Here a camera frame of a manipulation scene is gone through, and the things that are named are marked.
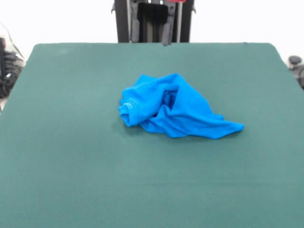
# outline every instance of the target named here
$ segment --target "blue fabric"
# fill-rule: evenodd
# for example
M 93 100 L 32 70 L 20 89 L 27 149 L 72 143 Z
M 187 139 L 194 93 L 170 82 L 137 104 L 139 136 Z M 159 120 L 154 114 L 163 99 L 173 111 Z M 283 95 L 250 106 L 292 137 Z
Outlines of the blue fabric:
M 147 132 L 171 138 L 195 135 L 218 139 L 244 129 L 243 124 L 213 114 L 207 100 L 178 74 L 161 78 L 142 75 L 135 85 L 123 90 L 118 110 L 127 126 L 140 124 Z

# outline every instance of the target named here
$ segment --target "black cable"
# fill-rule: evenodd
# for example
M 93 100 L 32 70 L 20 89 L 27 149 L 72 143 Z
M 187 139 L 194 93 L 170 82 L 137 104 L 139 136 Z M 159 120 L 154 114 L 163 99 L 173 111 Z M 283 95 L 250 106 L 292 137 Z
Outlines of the black cable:
M 24 56 L 21 54 L 20 50 L 16 47 L 16 45 L 13 42 L 13 39 L 10 36 L 10 31 L 2 24 L 2 22 L 0 21 L 0 24 L 2 25 L 2 27 L 7 31 L 8 35 L 9 35 L 9 39 L 12 43 L 12 45 L 14 46 L 15 50 L 19 53 L 19 55 L 21 55 L 22 58 L 24 58 Z

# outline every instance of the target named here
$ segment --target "white wall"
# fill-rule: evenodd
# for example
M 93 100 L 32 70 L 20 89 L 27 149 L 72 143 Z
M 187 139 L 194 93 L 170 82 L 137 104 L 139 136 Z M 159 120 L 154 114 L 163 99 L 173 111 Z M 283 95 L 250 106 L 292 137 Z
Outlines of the white wall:
M 0 21 L 26 57 L 37 43 L 117 42 L 113 1 L 6 0 Z M 270 42 L 284 60 L 304 57 L 303 0 L 196 0 L 195 5 L 192 42 Z

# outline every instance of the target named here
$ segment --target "green table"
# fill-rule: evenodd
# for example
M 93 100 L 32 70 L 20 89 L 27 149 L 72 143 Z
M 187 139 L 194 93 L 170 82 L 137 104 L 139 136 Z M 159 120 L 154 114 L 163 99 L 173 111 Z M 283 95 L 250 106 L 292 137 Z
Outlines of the green table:
M 245 130 L 127 128 L 121 91 L 175 72 Z M 0 117 L 0 228 L 302 228 L 303 113 L 270 44 L 38 45 Z

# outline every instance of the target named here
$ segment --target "red part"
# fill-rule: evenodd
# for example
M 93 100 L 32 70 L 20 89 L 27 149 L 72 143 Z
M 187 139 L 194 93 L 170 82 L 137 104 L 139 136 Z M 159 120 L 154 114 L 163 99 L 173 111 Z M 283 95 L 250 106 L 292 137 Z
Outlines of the red part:
M 168 0 L 168 2 L 182 2 L 184 3 L 186 0 Z

